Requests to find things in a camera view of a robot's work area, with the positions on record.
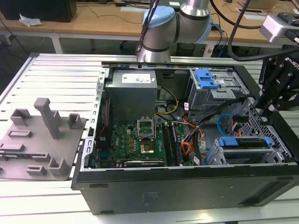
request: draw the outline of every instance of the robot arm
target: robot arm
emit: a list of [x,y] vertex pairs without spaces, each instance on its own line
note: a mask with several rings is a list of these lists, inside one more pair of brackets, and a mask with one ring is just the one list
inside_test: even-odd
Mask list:
[[[297,14],[279,13],[269,15],[260,32],[271,43],[299,43],[299,20]],[[262,85],[256,108],[267,117],[273,111],[294,110],[299,106],[299,53],[267,58],[259,78]]]
[[[157,7],[137,56],[139,62],[170,62],[169,45],[173,42],[200,43],[211,30],[209,0],[187,0],[175,13],[171,7]],[[144,20],[150,10],[144,14]]]

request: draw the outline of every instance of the wooden table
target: wooden table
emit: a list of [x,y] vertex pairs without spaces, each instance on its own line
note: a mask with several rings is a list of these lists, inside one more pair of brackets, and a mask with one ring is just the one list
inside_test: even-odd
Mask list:
[[[241,8],[241,6],[236,0],[233,3],[216,0],[215,3],[219,10],[230,20],[237,20],[239,13],[236,8]],[[293,8],[294,7],[290,2],[283,1],[279,2],[272,10],[264,11],[269,14],[277,14],[278,12],[293,13]],[[84,4],[78,4],[77,13],[70,23],[42,21],[43,25],[28,28],[18,21],[5,20],[3,15],[1,15],[1,18],[14,35],[50,37],[53,41],[56,53],[63,53],[60,38],[137,41],[139,40],[141,33],[143,13],[123,12],[121,11],[121,7],[116,7],[115,5],[85,7]],[[213,20],[215,23],[218,23],[216,15],[213,15]],[[233,26],[225,22],[222,18],[220,23],[221,28],[225,30],[228,37],[230,37]],[[242,19],[243,25],[255,26],[261,25],[262,23],[263,21],[261,20]],[[9,32],[2,24],[0,24],[0,35],[1,34],[9,35]],[[219,39],[219,32],[211,31],[208,39],[204,42],[207,44],[204,56],[211,56],[214,46],[217,44]],[[263,35],[259,33],[258,29],[246,30],[241,28],[239,28],[236,32],[233,45],[272,48],[281,47],[281,45],[268,43]]]

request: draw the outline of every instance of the blue clip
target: blue clip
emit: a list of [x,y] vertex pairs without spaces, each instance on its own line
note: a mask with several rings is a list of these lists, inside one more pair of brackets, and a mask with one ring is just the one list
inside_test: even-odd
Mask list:
[[220,146],[225,146],[225,144],[224,144],[224,141],[223,141],[223,139],[222,139],[222,138],[219,138],[219,140],[218,140],[218,141],[219,141],[219,145],[220,145]]
[[234,137],[222,137],[220,138],[225,146],[238,146],[238,142]]
[[218,89],[219,87],[208,69],[196,69],[195,77],[199,81],[199,86],[202,89]]
[[268,147],[272,146],[272,140],[269,137],[265,137],[265,142],[268,145]]

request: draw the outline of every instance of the desk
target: desk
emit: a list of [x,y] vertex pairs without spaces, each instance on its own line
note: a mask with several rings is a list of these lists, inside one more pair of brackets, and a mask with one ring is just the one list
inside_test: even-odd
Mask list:
[[[61,116],[79,113],[89,119],[93,108],[101,61],[136,61],[135,56],[54,55],[41,54],[29,58],[0,96],[0,139],[11,125],[10,115],[18,108],[28,108],[31,115],[38,115],[32,106],[37,97],[48,97],[51,109]],[[232,59],[180,58],[202,65],[243,65],[257,81],[262,62],[234,62]],[[283,117],[299,135],[299,112],[284,112]],[[0,223],[31,224],[195,224],[244,221],[245,223],[298,223],[299,187],[281,195],[264,207],[239,209],[214,209],[176,212],[138,213],[93,216],[80,191],[70,189],[70,179],[65,182],[0,180]]]
[[[233,3],[226,3],[223,0],[216,0],[215,4],[221,12],[223,12],[230,20],[236,21],[239,13],[236,13],[235,8],[240,8],[240,5],[234,0]],[[77,13],[70,23],[60,23],[52,21],[43,21],[43,25],[36,27],[26,27],[18,21],[8,21],[1,15],[4,23],[13,32],[14,35],[25,36],[44,36],[50,37],[56,53],[63,53],[63,47],[60,43],[60,38],[87,38],[87,39],[108,39],[108,40],[128,40],[137,41],[142,29],[143,13],[136,12],[122,12],[120,7],[115,5],[101,6],[101,7],[82,7],[84,4],[78,6]],[[277,14],[278,12],[293,12],[294,7],[290,2],[279,2],[277,7],[273,10],[266,10],[270,14]],[[96,18],[91,9],[97,15],[117,15],[125,20],[134,22],[132,24],[126,22],[115,16],[103,16]],[[215,22],[218,22],[216,15],[213,16]],[[261,25],[263,21],[242,19],[243,25],[255,26]],[[221,18],[221,28],[225,30],[228,37],[231,34],[233,26],[225,22]],[[9,35],[9,32],[0,24],[0,35]],[[204,42],[207,44],[204,56],[211,56],[214,46],[220,39],[218,31],[212,31],[208,39]],[[270,44],[256,30],[246,30],[239,28],[236,32],[233,45],[235,46],[251,46],[251,47],[270,47],[279,48],[280,45]]]

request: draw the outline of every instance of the floor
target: floor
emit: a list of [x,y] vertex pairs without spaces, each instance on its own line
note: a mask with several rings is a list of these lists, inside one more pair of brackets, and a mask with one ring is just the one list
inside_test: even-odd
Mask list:
[[[31,52],[38,53],[55,53],[52,40],[50,38],[43,37],[29,37],[29,36],[18,36],[17,39],[24,46],[25,49]],[[24,54],[23,49],[20,47],[18,42],[13,39],[11,45],[6,47],[3,43],[0,45],[0,94],[4,91],[6,86],[9,84],[10,80],[14,77],[23,62],[27,59],[27,55]],[[62,39],[62,44],[67,54],[107,54],[107,55],[134,55],[137,42],[128,41],[124,44],[124,48],[120,49],[120,41],[115,40],[95,40],[96,50],[91,49],[89,39],[73,39],[64,38]],[[171,55],[175,56],[186,56],[185,54],[190,54],[190,51],[185,51],[183,49],[193,49],[195,50],[192,56],[201,57],[204,52],[205,45],[203,44],[187,44],[177,48],[176,44],[172,44],[170,47]],[[221,51],[222,46],[218,46],[214,49],[212,57],[217,57]],[[264,51],[275,51],[276,49],[260,49],[257,48],[245,48],[236,47],[235,51],[238,55],[254,55],[256,53],[262,53]],[[224,50],[222,57],[228,57],[226,55],[226,50]]]

